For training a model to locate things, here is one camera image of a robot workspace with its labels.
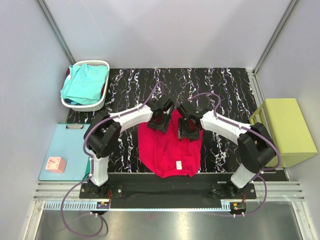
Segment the yellow box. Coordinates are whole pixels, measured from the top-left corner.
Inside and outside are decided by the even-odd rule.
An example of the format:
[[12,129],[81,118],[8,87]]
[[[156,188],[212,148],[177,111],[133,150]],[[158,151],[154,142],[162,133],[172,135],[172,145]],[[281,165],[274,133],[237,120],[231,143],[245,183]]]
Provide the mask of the yellow box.
[[[268,98],[250,117],[250,123],[264,124],[282,158],[282,167],[291,167],[318,153],[295,98]],[[277,157],[267,167],[274,167]]]

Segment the teal cloth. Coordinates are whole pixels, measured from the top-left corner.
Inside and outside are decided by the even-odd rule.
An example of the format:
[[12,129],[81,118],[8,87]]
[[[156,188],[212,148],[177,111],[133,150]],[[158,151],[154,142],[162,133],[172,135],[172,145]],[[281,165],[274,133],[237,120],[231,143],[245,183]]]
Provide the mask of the teal cloth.
[[81,105],[96,104],[109,73],[107,66],[71,65],[61,93],[62,99],[70,99]]

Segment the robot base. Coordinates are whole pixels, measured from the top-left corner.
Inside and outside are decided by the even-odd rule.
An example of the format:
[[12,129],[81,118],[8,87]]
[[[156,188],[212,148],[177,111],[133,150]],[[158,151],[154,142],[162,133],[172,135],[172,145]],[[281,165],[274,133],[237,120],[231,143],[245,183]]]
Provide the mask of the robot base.
[[232,189],[230,183],[212,183],[211,184],[211,193],[212,198],[215,200],[221,199],[244,199],[244,194],[246,199],[257,199],[255,185],[253,183],[248,183],[244,188]]
[[124,185],[121,182],[106,182],[101,186],[96,186],[92,182],[81,184],[80,199],[108,199],[108,191],[111,190],[112,199],[121,199]]

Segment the white label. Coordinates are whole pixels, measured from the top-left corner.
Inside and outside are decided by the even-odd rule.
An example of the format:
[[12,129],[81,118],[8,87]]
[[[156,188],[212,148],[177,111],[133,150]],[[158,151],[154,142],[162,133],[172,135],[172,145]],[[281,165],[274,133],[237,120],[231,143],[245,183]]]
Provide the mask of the white label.
[[176,169],[177,170],[182,170],[182,163],[181,161],[175,161]]

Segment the white wall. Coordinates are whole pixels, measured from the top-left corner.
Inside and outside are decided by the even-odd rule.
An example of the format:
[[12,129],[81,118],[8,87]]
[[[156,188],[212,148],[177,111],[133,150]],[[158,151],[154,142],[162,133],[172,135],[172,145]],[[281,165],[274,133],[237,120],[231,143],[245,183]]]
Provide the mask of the white wall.
[[2,0],[0,7],[0,233],[17,240],[55,125],[69,65],[34,0]]
[[[266,98],[297,98],[320,151],[320,1],[301,0],[258,73]],[[320,237],[320,155],[289,169]]]
[[112,68],[253,68],[289,1],[46,0],[76,60]]

